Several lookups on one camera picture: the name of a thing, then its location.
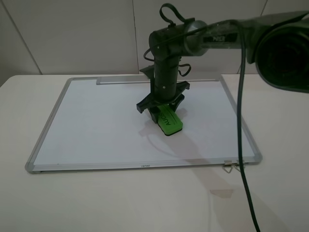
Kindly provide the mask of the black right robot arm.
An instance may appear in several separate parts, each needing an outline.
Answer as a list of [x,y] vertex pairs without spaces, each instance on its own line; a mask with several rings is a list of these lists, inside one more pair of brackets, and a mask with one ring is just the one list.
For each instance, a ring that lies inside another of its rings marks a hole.
[[178,82],[182,57],[199,57],[209,49],[240,49],[243,64],[255,64],[269,85],[293,92],[309,90],[309,18],[307,11],[264,15],[247,20],[206,24],[193,18],[149,36],[153,65],[142,69],[150,79],[150,93],[137,104],[158,121],[159,106],[176,110],[183,101],[186,81]]

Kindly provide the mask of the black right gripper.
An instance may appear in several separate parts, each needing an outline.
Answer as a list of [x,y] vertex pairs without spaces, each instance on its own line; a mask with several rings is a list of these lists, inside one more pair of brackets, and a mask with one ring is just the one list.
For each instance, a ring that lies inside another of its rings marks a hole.
[[139,103],[137,110],[142,113],[148,109],[152,121],[157,124],[161,105],[169,105],[176,112],[184,100],[183,92],[190,88],[187,81],[177,82],[180,58],[156,59],[154,64],[140,69],[150,80],[150,93]]

